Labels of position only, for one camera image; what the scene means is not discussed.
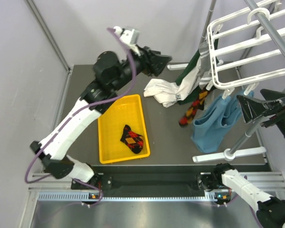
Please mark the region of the green and white sock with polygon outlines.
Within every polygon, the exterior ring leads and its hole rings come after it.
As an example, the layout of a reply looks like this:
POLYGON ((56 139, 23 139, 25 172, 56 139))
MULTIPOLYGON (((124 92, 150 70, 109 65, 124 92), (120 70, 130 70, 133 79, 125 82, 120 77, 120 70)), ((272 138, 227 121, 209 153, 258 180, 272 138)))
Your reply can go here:
MULTIPOLYGON (((196 53, 194 54, 194 56, 192 57, 192 59, 190 60, 188 65, 185 67, 183 72, 180 74, 180 76, 175 80, 177 85, 180 85, 181 81, 183 80, 183 78, 187 74, 189 74, 189 73, 197 73, 199 76, 203 75, 203 73, 200 72, 200 53, 199 53, 199 49, 196 51, 196 53)), ((187 98, 185 98, 185 100, 178 101, 177 103, 179 105, 184 105, 184 104, 187 104, 187 103, 191 103, 192 101, 193 101, 193 91, 188 95, 187 98)))

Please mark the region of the grey striped sock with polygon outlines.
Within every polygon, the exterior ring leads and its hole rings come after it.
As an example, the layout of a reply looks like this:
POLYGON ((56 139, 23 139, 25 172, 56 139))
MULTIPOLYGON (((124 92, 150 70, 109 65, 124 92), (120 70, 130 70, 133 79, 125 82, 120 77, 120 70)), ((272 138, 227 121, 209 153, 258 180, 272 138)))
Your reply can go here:
POLYGON ((209 47, 206 41, 202 42, 199 45, 199 54, 200 54, 200 72, 205 73, 210 70, 210 56, 209 56, 209 47))

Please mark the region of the blue cloth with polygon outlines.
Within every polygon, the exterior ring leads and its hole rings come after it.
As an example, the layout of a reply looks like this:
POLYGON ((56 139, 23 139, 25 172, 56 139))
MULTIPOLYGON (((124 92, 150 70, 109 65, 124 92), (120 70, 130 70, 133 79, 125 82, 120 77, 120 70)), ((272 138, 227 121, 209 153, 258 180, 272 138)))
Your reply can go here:
POLYGON ((202 117, 193 121, 193 134, 191 140, 201 153, 216 152, 225 135, 238 122, 242 116, 237 95, 243 95, 240 91, 234 96, 225 99, 219 95, 202 117))

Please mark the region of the red black argyle sock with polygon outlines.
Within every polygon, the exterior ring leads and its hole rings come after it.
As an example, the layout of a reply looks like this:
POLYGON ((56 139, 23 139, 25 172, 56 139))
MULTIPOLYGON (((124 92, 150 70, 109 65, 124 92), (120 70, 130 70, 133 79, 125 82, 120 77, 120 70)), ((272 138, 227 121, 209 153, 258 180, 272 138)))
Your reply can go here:
POLYGON ((197 86, 193 90, 193 101, 184 114, 184 116, 179 120, 179 126, 185 127, 189 125, 194 117, 197 114, 198 110, 204 110, 205 100, 206 98, 211 94, 212 91, 214 91, 216 87, 212 87, 210 90, 207 90, 206 88, 201 89, 199 86, 197 86))

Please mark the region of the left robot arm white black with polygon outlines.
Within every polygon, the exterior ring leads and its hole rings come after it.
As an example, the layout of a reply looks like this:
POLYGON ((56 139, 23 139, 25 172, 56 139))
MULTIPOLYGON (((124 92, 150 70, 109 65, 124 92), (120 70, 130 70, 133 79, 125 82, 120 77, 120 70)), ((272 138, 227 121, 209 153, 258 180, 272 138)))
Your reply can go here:
POLYGON ((67 151, 81 133, 117 100, 117 91, 143 73, 158 76, 171 56, 149 47, 130 51, 126 60, 119 60, 113 51, 100 54, 93 65, 94 80, 81 93, 75 105, 60 124, 41 141, 33 141, 31 150, 37 155, 50 176, 80 180, 87 188, 98 184, 98 176, 87 164, 71 158, 67 151))

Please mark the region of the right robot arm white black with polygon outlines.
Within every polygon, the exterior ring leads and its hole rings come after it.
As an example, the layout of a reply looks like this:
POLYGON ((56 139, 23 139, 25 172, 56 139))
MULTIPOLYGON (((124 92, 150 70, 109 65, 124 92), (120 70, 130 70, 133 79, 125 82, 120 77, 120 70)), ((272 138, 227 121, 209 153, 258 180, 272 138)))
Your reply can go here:
MULTIPOLYGON (((263 100, 238 95, 244 120, 249 123, 259 117, 269 117, 264 127, 278 125, 285 136, 285 93, 261 89, 263 100)), ((212 182, 218 188, 228 187, 240 196, 255 212, 264 228, 285 228, 285 200, 274 197, 245 179, 229 163, 215 166, 212 182)))

